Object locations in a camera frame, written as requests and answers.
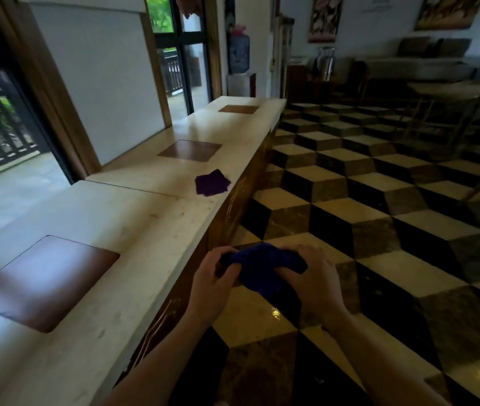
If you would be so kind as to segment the person's left hand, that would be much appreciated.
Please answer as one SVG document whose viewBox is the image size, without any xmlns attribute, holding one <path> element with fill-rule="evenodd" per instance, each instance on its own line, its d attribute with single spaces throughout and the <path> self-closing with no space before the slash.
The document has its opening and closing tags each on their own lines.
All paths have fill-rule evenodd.
<svg viewBox="0 0 480 406">
<path fill-rule="evenodd" d="M 229 300 L 232 287 L 218 285 L 223 274 L 218 272 L 221 268 L 219 261 L 229 252 L 237 250 L 231 246 L 220 246 L 207 252 L 194 275 L 186 315 L 203 328 L 212 325 Z"/>
</svg>

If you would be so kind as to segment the person's right hand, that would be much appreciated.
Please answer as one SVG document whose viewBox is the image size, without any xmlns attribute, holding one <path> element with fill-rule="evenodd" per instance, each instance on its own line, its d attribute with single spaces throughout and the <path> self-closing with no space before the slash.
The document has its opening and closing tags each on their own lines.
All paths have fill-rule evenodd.
<svg viewBox="0 0 480 406">
<path fill-rule="evenodd" d="M 281 250 L 298 254 L 306 262 L 307 269 L 299 274 L 288 267 L 278 267 L 276 272 L 294 289 L 302 306 L 332 336 L 337 335 L 350 314 L 345 307 L 335 265 L 320 248 L 312 245 L 284 245 Z"/>
</svg>

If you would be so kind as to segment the blue cloth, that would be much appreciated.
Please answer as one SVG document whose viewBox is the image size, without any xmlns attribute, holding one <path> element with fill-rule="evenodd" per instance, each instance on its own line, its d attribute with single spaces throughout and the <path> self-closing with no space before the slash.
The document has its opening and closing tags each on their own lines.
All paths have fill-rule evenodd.
<svg viewBox="0 0 480 406">
<path fill-rule="evenodd" d="M 275 250 L 268 243 L 260 243 L 239 252 L 224 254 L 219 262 L 224 267 L 241 264 L 240 282 L 249 290 L 269 298 L 284 286 L 284 280 L 275 273 Z"/>
</svg>

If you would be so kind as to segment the person's right forearm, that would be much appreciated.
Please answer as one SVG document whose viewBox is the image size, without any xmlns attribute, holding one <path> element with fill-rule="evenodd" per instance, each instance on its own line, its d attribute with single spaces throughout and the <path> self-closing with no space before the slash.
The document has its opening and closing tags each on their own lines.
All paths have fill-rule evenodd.
<svg viewBox="0 0 480 406">
<path fill-rule="evenodd" d="M 449 406 L 418 375 L 374 339 L 366 323 L 346 311 L 322 317 L 329 331 L 377 406 Z"/>
</svg>

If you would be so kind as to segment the person's left forearm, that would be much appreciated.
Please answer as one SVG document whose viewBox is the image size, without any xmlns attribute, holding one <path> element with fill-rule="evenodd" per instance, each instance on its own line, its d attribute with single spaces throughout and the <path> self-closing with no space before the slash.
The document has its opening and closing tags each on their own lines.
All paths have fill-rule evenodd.
<svg viewBox="0 0 480 406">
<path fill-rule="evenodd" d="M 196 345 L 217 316 L 216 312 L 188 311 L 101 406 L 165 406 Z"/>
</svg>

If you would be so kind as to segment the purple folded cloth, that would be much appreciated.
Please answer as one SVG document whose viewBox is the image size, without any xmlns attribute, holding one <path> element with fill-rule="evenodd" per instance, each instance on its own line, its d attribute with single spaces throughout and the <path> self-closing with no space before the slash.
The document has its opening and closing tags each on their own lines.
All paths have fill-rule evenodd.
<svg viewBox="0 0 480 406">
<path fill-rule="evenodd" d="M 230 184 L 231 181 L 225 177 L 220 169 L 195 178 L 196 194 L 205 197 L 226 193 Z"/>
</svg>

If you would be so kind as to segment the long white-topped wooden counter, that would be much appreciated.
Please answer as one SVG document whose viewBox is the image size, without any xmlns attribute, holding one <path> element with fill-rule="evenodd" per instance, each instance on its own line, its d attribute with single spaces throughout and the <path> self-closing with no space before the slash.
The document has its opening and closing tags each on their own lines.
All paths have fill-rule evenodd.
<svg viewBox="0 0 480 406">
<path fill-rule="evenodd" d="M 107 398 L 285 106 L 222 96 L 0 230 L 0 406 Z"/>
</svg>

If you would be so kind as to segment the metal canister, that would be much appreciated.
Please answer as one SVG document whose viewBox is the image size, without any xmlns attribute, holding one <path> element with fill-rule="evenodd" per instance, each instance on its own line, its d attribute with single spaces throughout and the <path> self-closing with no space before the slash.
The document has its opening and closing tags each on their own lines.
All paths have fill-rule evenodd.
<svg viewBox="0 0 480 406">
<path fill-rule="evenodd" d="M 321 81 L 330 81 L 334 71 L 335 46 L 321 47 L 318 49 L 316 68 Z"/>
</svg>

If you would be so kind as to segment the water dispenser with bottle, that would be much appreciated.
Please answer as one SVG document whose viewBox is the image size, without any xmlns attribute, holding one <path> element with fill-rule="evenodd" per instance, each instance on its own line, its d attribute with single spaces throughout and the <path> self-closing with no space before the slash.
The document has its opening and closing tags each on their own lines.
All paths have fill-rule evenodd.
<svg viewBox="0 0 480 406">
<path fill-rule="evenodd" d="M 250 72 L 250 37 L 246 26 L 231 26 L 227 34 L 229 96 L 253 97 L 253 76 Z"/>
</svg>

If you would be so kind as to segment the dark-framed glass door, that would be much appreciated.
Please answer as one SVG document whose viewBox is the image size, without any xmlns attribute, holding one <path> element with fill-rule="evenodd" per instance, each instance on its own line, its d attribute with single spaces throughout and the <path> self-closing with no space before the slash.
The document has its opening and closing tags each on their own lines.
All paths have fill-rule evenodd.
<svg viewBox="0 0 480 406">
<path fill-rule="evenodd" d="M 204 0 L 145 0 L 171 119 L 177 122 L 212 98 Z"/>
</svg>

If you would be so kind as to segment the light wooden table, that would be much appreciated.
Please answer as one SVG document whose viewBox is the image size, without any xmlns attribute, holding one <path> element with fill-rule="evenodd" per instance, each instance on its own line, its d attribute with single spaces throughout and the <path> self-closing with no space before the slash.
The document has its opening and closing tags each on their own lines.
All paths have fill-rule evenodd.
<svg viewBox="0 0 480 406">
<path fill-rule="evenodd" d="M 406 128 L 406 135 L 419 134 L 426 128 L 445 130 L 443 136 L 447 147 L 459 145 L 480 112 L 480 83 L 459 81 L 455 83 L 408 82 L 410 89 L 418 98 L 412 118 Z M 449 109 L 460 109 L 457 122 L 429 122 L 437 111 L 443 113 Z"/>
</svg>

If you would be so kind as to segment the grey sofa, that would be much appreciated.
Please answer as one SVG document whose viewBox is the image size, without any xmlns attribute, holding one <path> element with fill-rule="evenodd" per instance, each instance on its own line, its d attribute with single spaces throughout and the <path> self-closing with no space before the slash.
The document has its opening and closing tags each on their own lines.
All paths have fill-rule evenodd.
<svg viewBox="0 0 480 406">
<path fill-rule="evenodd" d="M 399 89 L 405 88 L 408 82 L 480 82 L 480 56 L 469 56 L 468 50 L 461 58 L 434 58 L 434 46 L 440 38 L 430 37 L 433 44 L 424 58 L 402 58 L 396 54 L 355 58 L 348 78 L 353 91 L 358 97 L 364 97 L 370 84 L 388 83 L 393 89 Z"/>
</svg>

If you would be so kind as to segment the white panel board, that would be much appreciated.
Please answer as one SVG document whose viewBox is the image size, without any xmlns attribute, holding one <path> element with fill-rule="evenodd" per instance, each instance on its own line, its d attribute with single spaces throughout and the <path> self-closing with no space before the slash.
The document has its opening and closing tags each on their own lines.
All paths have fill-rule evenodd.
<svg viewBox="0 0 480 406">
<path fill-rule="evenodd" d="M 99 163 L 165 128 L 145 0 L 18 0 L 29 7 Z"/>
</svg>

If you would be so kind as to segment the grey sofa cushion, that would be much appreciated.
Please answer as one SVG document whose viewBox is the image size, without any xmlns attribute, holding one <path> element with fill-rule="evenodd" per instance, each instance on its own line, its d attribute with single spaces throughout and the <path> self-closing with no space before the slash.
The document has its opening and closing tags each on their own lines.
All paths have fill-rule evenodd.
<svg viewBox="0 0 480 406">
<path fill-rule="evenodd" d="M 440 38 L 435 43 L 434 58 L 464 57 L 472 43 L 470 38 Z"/>
<path fill-rule="evenodd" d="M 430 36 L 403 38 L 399 43 L 396 56 L 402 58 L 424 58 L 429 55 L 432 44 Z"/>
</svg>

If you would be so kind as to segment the tall patterned wall painting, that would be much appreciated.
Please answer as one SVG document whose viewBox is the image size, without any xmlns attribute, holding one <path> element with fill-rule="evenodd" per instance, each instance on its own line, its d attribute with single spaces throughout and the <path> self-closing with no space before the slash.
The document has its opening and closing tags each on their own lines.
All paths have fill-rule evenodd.
<svg viewBox="0 0 480 406">
<path fill-rule="evenodd" d="M 333 43 L 337 37 L 344 0 L 314 0 L 308 43 Z"/>
</svg>

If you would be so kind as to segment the wide patterned wall painting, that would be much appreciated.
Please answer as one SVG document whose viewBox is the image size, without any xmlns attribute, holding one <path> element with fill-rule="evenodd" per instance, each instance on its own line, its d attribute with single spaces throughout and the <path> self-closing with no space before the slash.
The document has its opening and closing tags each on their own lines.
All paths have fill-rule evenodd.
<svg viewBox="0 0 480 406">
<path fill-rule="evenodd" d="M 468 29 L 479 9 L 480 0 L 423 0 L 414 30 Z"/>
</svg>

